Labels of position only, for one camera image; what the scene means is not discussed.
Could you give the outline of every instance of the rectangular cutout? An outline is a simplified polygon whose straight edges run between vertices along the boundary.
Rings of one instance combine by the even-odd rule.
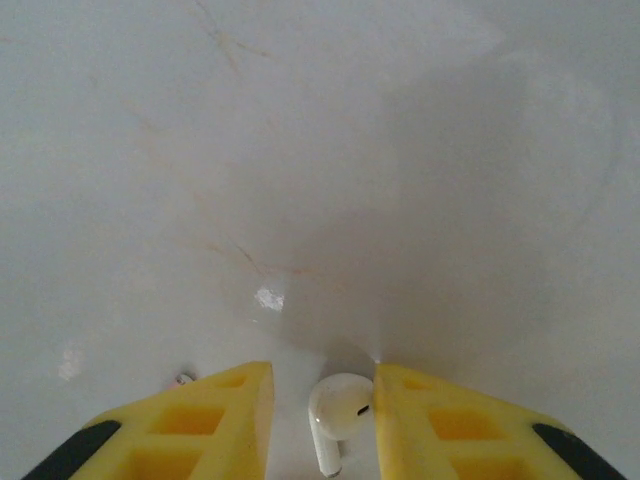
[[[174,406],[160,415],[149,433],[213,435],[224,415],[221,408]]]
[[[137,449],[113,480],[187,480],[199,458],[195,451]]]
[[[221,380],[216,383],[216,387],[220,388],[239,388],[244,385],[244,382],[247,381],[247,377],[244,375],[237,375],[235,377],[230,377],[225,380]]]
[[[522,458],[454,458],[459,480],[535,480]]]
[[[505,435],[488,415],[471,408],[435,408],[429,421],[442,440],[498,440]]]
[[[405,378],[404,388],[407,390],[432,390],[433,385],[424,381],[414,380],[413,378]]]

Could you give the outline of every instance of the white earbud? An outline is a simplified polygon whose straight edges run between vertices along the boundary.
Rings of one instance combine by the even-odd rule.
[[[338,441],[353,437],[373,410],[373,382],[353,373],[331,375],[316,384],[309,398],[309,424],[325,477],[342,470]]]

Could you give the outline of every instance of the white surface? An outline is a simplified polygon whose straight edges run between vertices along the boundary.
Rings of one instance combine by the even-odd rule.
[[[0,476],[252,359],[272,479],[320,478],[309,391],[371,359],[640,476],[638,2],[201,5],[0,6]]]

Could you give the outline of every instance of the yellow plastic part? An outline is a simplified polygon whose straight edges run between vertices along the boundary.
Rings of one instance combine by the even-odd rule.
[[[265,475],[273,374],[247,363],[105,412],[122,427],[73,480],[237,480]]]
[[[557,420],[396,365],[377,367],[383,480],[580,480],[532,430]]]

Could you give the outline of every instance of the wireless earbud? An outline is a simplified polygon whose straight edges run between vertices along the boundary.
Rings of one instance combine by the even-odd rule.
[[[342,470],[338,441],[353,437],[373,412],[373,382],[353,373],[331,375],[313,387],[309,424],[325,477]]]

